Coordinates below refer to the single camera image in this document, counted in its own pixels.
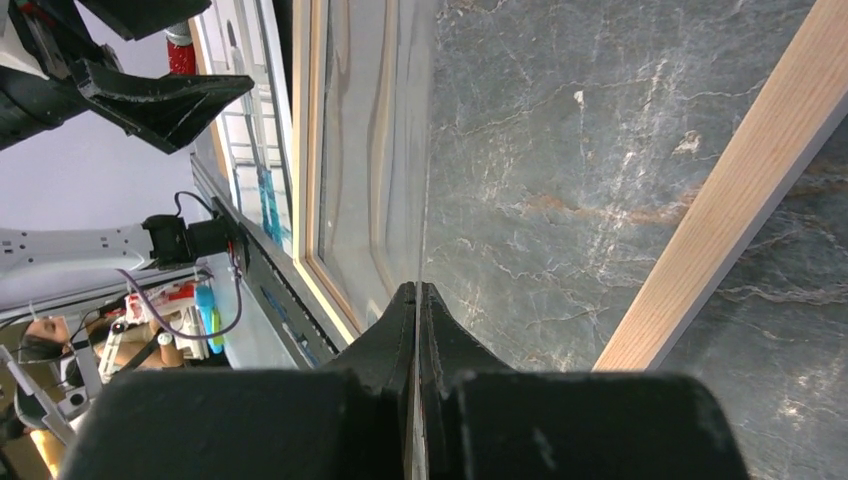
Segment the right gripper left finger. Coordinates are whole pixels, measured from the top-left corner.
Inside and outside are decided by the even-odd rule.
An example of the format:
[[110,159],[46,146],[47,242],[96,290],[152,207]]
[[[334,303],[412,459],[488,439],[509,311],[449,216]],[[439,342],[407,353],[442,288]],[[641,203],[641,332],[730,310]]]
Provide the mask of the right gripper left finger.
[[415,291],[322,367],[129,373],[86,414],[64,479],[400,479]]

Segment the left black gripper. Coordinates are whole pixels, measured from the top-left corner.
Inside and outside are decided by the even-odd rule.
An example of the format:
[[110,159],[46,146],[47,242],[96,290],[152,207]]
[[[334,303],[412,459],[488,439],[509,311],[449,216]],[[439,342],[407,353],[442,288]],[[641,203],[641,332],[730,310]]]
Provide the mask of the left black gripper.
[[[124,40],[143,39],[211,6],[210,0],[80,3]],[[94,42],[74,1],[3,1],[1,148],[56,129],[89,109],[171,154],[190,145],[254,87],[246,75],[146,78],[108,68],[118,66],[114,51]]]

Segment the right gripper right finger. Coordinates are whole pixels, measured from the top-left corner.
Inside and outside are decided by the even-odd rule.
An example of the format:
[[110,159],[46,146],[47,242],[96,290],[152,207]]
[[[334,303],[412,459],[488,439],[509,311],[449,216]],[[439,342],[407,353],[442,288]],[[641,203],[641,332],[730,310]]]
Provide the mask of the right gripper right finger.
[[421,287],[420,365],[433,479],[744,479],[713,394],[661,372],[513,369]]

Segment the wooden picture frame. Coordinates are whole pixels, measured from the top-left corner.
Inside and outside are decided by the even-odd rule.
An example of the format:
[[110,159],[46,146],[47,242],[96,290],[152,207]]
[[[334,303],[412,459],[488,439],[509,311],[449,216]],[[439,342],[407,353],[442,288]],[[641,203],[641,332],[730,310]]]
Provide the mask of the wooden picture frame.
[[[316,259],[321,25],[294,5],[294,252]],[[843,1],[433,1],[422,284],[508,362],[661,363],[847,112]]]

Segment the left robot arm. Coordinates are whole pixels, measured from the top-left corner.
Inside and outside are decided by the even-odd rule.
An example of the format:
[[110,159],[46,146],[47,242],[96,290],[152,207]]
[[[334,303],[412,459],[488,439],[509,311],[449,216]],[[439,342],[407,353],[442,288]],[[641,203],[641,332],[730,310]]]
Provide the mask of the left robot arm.
[[[3,148],[91,111],[171,154],[253,89],[246,75],[127,74],[110,47],[94,42],[79,11],[76,1],[2,3]],[[189,267],[228,251],[237,234],[219,214],[194,224],[163,214],[100,230],[3,229],[1,274]]]

